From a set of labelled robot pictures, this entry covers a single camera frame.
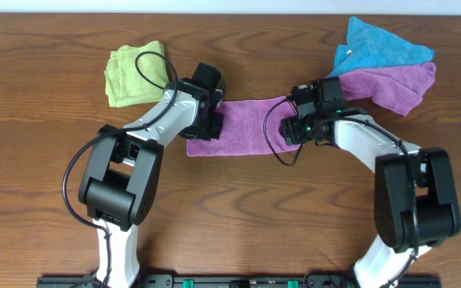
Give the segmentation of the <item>purple microfiber cloth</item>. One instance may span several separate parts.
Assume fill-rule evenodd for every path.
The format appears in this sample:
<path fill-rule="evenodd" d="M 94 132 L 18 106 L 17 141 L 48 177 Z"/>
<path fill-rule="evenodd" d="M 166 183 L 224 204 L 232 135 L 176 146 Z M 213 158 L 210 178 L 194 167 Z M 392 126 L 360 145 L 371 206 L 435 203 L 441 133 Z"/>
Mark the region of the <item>purple microfiber cloth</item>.
<path fill-rule="evenodd" d="M 223 102 L 224 116 L 218 140 L 186 142 L 189 157 L 247 156 L 278 154 L 297 150 L 279 133 L 281 121 L 295 116 L 295 108 L 284 96 L 262 100 Z"/>

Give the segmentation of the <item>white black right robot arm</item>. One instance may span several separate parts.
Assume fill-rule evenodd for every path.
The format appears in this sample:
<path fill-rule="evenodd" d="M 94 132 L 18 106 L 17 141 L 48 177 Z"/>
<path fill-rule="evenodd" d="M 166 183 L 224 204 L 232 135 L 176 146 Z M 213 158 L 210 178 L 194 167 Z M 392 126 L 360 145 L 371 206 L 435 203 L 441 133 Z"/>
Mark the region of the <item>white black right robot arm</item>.
<path fill-rule="evenodd" d="M 436 278 L 408 277 L 421 256 L 461 230 L 448 153 L 405 142 L 359 108 L 292 116 L 281 121 L 289 145 L 324 141 L 355 156 L 375 175 L 377 235 L 346 274 L 316 274 L 310 287 L 432 287 Z"/>

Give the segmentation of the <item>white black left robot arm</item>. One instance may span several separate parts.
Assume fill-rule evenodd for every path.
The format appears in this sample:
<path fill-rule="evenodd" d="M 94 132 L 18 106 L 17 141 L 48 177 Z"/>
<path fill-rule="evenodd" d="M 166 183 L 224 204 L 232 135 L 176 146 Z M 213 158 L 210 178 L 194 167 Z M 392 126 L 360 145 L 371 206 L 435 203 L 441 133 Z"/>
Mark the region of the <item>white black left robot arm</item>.
<path fill-rule="evenodd" d="M 169 83 L 159 103 L 123 128 L 106 125 L 92 151 L 78 191 L 98 231 L 96 287 L 131 287 L 139 274 L 138 227 L 158 188 L 164 149 L 176 136 L 217 139 L 223 91 L 214 85 Z"/>

